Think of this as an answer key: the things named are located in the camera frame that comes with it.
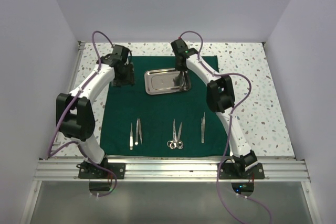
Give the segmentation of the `steel instrument tray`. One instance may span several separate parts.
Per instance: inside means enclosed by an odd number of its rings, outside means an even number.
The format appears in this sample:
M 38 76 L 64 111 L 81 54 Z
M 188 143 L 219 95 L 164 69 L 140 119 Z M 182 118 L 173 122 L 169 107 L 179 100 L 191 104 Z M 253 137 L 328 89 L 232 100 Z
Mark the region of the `steel instrument tray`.
M 146 93 L 149 95 L 185 92 L 191 89 L 188 72 L 174 68 L 146 71 L 144 83 Z

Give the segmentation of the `green surgical cloth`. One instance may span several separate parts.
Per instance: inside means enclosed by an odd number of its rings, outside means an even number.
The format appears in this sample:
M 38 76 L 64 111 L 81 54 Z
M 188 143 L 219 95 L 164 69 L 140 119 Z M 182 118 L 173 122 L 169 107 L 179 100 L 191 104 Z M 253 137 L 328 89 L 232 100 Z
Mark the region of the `green surgical cloth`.
M 109 87 L 100 134 L 100 147 L 107 155 L 149 157 L 221 156 L 227 134 L 207 106 L 206 85 L 190 72 L 186 92 L 149 95 L 144 74 L 148 70 L 173 68 L 174 57 L 133 58 L 135 84 Z M 201 118 L 205 112 L 205 143 L 201 143 Z M 141 119 L 143 144 L 135 146 L 137 118 Z M 133 123 L 133 150 L 129 148 Z

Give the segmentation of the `steel scalpel handle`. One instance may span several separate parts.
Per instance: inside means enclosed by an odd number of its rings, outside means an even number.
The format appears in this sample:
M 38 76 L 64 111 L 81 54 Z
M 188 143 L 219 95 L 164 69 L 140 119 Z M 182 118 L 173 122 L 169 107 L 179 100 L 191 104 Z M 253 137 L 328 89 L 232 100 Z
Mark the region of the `steel scalpel handle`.
M 201 139 L 201 143 L 204 144 L 205 143 L 205 112 L 203 113 L 203 120 L 204 120 L 204 137 Z
M 201 138 L 204 137 L 204 120 L 203 118 L 201 119 Z

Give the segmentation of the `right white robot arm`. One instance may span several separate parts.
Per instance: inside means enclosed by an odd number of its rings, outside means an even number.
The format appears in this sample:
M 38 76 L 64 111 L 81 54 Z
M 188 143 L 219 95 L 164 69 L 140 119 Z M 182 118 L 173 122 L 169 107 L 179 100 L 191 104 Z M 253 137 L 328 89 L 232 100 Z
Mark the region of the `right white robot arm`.
M 246 178 L 258 165 L 258 160 L 233 113 L 249 97 L 251 81 L 241 73 L 220 74 L 203 60 L 199 51 L 189 48 L 182 38 L 171 42 L 171 47 L 175 55 L 175 68 L 181 72 L 194 72 L 206 84 L 207 106 L 216 113 L 227 133 L 226 148 L 232 152 L 232 170 L 236 176 Z M 248 83 L 248 92 L 238 103 L 235 102 L 231 76 L 241 77 Z

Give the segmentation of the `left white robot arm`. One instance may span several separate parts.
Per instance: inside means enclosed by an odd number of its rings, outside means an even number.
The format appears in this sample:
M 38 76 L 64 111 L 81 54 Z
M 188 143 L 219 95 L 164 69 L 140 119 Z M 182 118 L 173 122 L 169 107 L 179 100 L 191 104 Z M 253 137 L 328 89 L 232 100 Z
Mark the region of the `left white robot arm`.
M 92 105 L 101 91 L 114 87 L 134 85 L 134 66 L 129 48 L 115 45 L 112 53 L 98 57 L 93 71 L 69 93 L 60 93 L 56 99 L 56 131 L 71 139 L 92 165 L 90 171 L 104 178 L 109 165 L 103 161 L 105 152 L 94 136 L 96 127 Z

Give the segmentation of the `aluminium left side rail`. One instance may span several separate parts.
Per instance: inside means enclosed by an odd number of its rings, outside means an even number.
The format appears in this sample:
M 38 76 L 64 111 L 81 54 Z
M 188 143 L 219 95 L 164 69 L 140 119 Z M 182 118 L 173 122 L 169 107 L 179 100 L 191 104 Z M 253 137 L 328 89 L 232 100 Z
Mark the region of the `aluminium left side rail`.
M 69 144 L 62 145 L 58 148 L 58 151 L 53 151 L 53 147 L 55 145 L 55 142 L 57 140 L 58 133 L 60 132 L 61 124 L 64 121 L 67 113 L 70 111 L 70 108 L 76 101 L 76 94 L 72 95 L 70 94 L 72 88 L 75 86 L 75 80 L 78 73 L 79 64 L 81 61 L 82 53 L 84 50 L 86 42 L 85 41 L 78 41 L 78 50 L 75 60 L 75 65 L 72 70 L 71 78 L 70 78 L 70 84 L 67 88 L 67 93 L 63 94 L 60 93 L 56 98 L 56 126 L 53 132 L 53 135 L 51 137 L 50 143 L 47 147 L 47 152 L 44 155 L 43 158 L 40 158 L 40 160 L 43 159 L 49 159 L 52 156 L 54 156 L 57 152 L 68 146 Z

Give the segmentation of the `aluminium rail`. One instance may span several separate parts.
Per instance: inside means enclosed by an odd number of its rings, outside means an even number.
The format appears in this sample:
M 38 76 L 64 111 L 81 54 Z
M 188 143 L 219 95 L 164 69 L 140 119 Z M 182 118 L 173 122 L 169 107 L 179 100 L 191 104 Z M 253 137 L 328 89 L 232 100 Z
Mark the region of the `aluminium rail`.
M 220 157 L 145 158 L 109 156 L 108 162 L 119 165 L 123 182 L 215 182 Z M 35 181 L 79 181 L 81 158 L 51 158 L 37 164 Z M 309 182 L 304 161 L 294 158 L 260 157 L 259 164 L 246 178 L 255 182 Z
M 67 113 L 70 111 L 70 108 L 76 101 L 76 94 L 72 95 L 70 94 L 72 88 L 75 86 L 75 80 L 78 73 L 79 64 L 81 61 L 82 53 L 84 50 L 86 42 L 85 41 L 78 41 L 78 50 L 75 60 L 75 65 L 72 70 L 71 78 L 70 78 L 70 84 L 67 88 L 67 93 L 63 94 L 60 93 L 56 98 L 56 126 L 53 132 L 53 135 L 51 137 L 50 143 L 47 147 L 47 152 L 44 155 L 43 158 L 40 158 L 40 160 L 43 159 L 49 159 L 52 156 L 54 156 L 57 152 L 68 146 L 69 144 L 62 145 L 58 148 L 58 151 L 53 151 L 53 147 L 55 145 L 55 142 L 57 140 L 58 133 L 60 132 L 61 124 L 64 121 Z

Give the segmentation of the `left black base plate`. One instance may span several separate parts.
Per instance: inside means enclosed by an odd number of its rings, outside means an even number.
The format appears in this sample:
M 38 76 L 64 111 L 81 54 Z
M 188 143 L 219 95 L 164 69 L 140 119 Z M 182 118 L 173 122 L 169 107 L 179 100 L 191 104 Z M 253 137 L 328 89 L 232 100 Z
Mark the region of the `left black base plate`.
M 101 168 L 97 168 L 91 163 L 82 162 L 81 164 L 77 164 L 76 167 L 79 169 L 78 178 L 80 179 L 112 178 L 111 173 Z M 115 174 L 116 179 L 124 179 L 126 171 L 125 163 L 108 163 L 104 166 L 104 168 L 112 171 Z

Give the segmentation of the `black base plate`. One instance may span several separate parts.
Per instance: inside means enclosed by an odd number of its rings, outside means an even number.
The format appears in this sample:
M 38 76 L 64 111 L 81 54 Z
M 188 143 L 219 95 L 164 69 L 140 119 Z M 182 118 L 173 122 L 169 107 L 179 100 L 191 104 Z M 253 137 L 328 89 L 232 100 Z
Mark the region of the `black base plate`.
M 112 178 L 111 173 L 101 168 L 97 168 L 91 163 L 82 162 L 81 164 L 77 164 L 76 167 L 79 169 L 78 178 L 80 179 Z M 108 163 L 104 166 L 104 168 L 112 171 L 115 174 L 116 179 L 124 179 L 126 171 L 125 163 Z
M 240 171 L 235 163 L 223 163 L 219 170 L 219 179 L 265 179 L 264 168 L 261 163 L 252 167 L 248 171 Z

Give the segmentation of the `aluminium front rail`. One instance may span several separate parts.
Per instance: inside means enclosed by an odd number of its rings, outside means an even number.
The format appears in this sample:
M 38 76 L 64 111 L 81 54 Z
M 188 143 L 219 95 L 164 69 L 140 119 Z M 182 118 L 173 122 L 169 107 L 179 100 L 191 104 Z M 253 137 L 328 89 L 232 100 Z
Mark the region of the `aluminium front rail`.
M 220 157 L 145 158 L 109 156 L 108 162 L 119 165 L 123 182 L 215 182 Z M 51 158 L 37 164 L 35 181 L 79 181 L 81 158 Z M 304 161 L 294 158 L 260 157 L 259 164 L 246 178 L 255 182 L 309 182 Z

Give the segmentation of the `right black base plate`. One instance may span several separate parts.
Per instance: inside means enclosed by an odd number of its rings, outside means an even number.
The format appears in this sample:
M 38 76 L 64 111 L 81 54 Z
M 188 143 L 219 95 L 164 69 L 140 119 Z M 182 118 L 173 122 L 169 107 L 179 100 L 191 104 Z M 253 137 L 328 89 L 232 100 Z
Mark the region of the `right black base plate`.
M 261 163 L 252 167 L 248 171 L 240 171 L 235 163 L 223 163 L 219 170 L 219 179 L 265 179 L 264 168 Z

